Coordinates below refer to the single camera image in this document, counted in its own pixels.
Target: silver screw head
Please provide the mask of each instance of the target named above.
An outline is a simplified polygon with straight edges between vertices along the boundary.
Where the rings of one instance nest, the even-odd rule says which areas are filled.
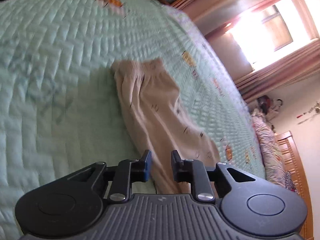
[[[110,199],[113,201],[123,201],[125,200],[125,195],[121,193],[113,193],[111,194]]]
[[[202,201],[210,201],[213,200],[213,196],[210,193],[200,193],[198,194],[198,199]]]

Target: pillow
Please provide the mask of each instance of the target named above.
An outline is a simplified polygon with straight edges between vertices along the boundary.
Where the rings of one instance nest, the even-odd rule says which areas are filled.
[[[291,190],[295,193],[298,193],[298,189],[292,181],[290,171],[287,171],[287,173],[285,174],[285,188],[287,188],[288,190]]]
[[[285,187],[286,174],[282,154],[272,129],[266,124],[264,114],[258,109],[252,113],[252,122],[260,143],[267,180]]]

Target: quilted bedspread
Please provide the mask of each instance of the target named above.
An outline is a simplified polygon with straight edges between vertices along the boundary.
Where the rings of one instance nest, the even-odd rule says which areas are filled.
[[[264,178],[245,104],[185,14],[151,0],[9,0],[0,3],[1,240],[20,235],[14,206],[24,193],[96,161],[139,156],[110,66],[157,57],[221,160]]]

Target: window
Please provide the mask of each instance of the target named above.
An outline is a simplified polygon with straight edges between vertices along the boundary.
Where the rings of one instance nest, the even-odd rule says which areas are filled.
[[[292,0],[281,0],[259,12],[245,12],[230,32],[254,70],[310,42]]]

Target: beige pants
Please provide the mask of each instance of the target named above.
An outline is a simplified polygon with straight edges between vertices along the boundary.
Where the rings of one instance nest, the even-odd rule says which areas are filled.
[[[160,59],[148,62],[114,62],[122,115],[138,151],[152,151],[151,175],[158,193],[188,193],[188,183],[176,183],[171,152],[182,159],[198,159],[215,166],[219,152],[215,143],[188,117],[180,90]]]

